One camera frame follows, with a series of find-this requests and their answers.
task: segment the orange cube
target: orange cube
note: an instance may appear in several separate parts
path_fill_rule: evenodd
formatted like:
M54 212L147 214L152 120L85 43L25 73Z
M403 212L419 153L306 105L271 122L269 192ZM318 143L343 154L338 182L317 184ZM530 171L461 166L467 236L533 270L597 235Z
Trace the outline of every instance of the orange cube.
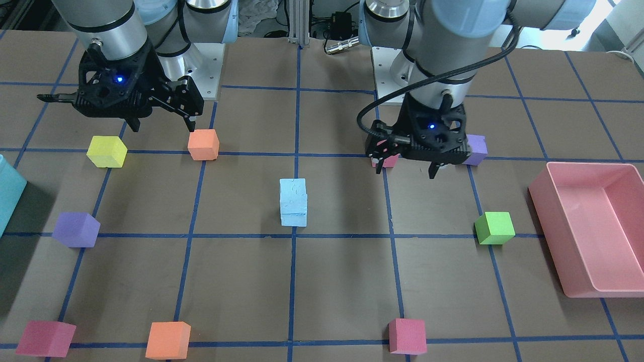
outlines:
M214 129L196 129L188 138L188 151L195 161L215 160L219 156L219 138Z
M188 357L190 325L185 322L153 322L147 340L146 358L185 359Z

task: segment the wall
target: wall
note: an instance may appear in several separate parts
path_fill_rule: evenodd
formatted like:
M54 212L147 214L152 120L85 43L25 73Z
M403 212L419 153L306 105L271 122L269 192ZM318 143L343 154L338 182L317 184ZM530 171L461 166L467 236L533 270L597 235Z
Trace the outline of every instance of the wall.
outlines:
M644 28L644 1L622 0L606 18L624 44ZM644 45L633 54L640 68L644 68Z

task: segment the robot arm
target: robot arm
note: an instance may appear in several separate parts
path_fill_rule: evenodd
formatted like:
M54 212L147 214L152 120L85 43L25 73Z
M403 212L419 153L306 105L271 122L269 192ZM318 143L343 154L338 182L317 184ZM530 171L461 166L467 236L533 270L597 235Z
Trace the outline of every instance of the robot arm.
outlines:
M38 95L70 103L87 117L118 117L137 132L139 118L161 107L180 115L188 130L204 99L189 75L199 64L192 41L236 38L236 0L53 0L86 52L79 89Z
M410 85L370 104L358 116L358 124L369 134L365 153L379 161L376 172L382 170L387 157L396 154L430 161L430 178L444 164L463 163L471 153L463 100L477 69L511 52L521 26L575 28L594 3L419 0L409 7L408 0L363 0L361 41L401 47L404 61L410 63ZM513 25L513 42L499 55L484 59L494 32L504 22ZM393 126L375 120L366 128L362 117L368 110L402 94L401 112Z

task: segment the pink bin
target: pink bin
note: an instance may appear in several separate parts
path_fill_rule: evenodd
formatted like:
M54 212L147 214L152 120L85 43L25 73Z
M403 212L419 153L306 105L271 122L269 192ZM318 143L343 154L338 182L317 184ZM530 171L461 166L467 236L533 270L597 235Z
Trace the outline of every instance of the pink bin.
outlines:
M549 162L529 190L565 295L644 297L644 182L633 165Z

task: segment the wire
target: wire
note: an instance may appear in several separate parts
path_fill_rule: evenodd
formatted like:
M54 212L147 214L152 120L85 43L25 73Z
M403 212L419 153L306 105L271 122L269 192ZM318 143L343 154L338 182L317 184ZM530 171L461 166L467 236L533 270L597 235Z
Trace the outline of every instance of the wire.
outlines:
M284 0L284 15L286 15L286 27L290 31L290 19L289 19L289 9L288 9L289 4L287 4L287 0Z
M439 81L442 81L442 80L447 79L447 78L455 77L455 76L457 76L459 74L463 74L463 73L467 73L469 71L477 70L477 69L479 69L481 67L484 67L484 66L492 64L492 63L494 63L496 61L499 61L499 60L503 59L504 57L506 57L508 54L510 54L516 48L516 45L519 42L519 27L518 27L518 25L516 25L515 18L509 12L507 13L507 18L512 23L511 32L514 33L514 37L513 37L512 41L510 42L509 46L507 47L507 49L503 50L502 52L500 52L498 54L492 55L491 57L489 57L487 59L484 59L482 61L470 64L468 66L464 66L462 68L451 70L451 71L448 71L448 72L443 73L443 74L434 75L433 77L423 79L422 81L418 81L416 83L410 84L410 85L405 86L405 87L403 87L403 88L401 88L401 89L399 89L397 91L391 92L391 93L385 95L384 97L382 97L382 98L380 98L380 99L378 99L378 100L376 100L374 102L371 102L369 105L367 105L367 107L364 107L358 113L356 121L357 121L358 126L360 127L360 129L363 130L365 133L375 137L376 139L385 140L385 139L387 139L386 135L383 135L380 132L374 131L374 130L366 127L365 124L363 123L362 118L367 113L369 113L369 111L371 111L372 109L378 107L379 105L387 102L388 100L391 100L391 99L394 99L394 98L398 97L399 95L403 95L403 94L405 94L407 92L416 90L416 89L418 89L420 87L426 86L426 85L431 84L431 83L435 83L435 82L439 82ZM423 141L422 139L419 138L417 141L421 145L423 145L425 147L429 147L429 146L426 146L425 141Z
M628 59L628 60L630 60L631 63L635 64L635 59L633 59L633 56L631 54L628 54L627 52L623 52L621 50L611 50L611 51L606 52L606 53L617 55L618 57L620 57L622 59Z
M345 12L347 12L347 11L351 10L351 8L352 8L352 7L354 7L355 5L358 5L359 3L360 3L360 1L356 1L356 2L354 2L353 4L351 4L351 6L349 6L348 8L346 8L346 10L345 10L345 11L343 11L343 13L345 13Z

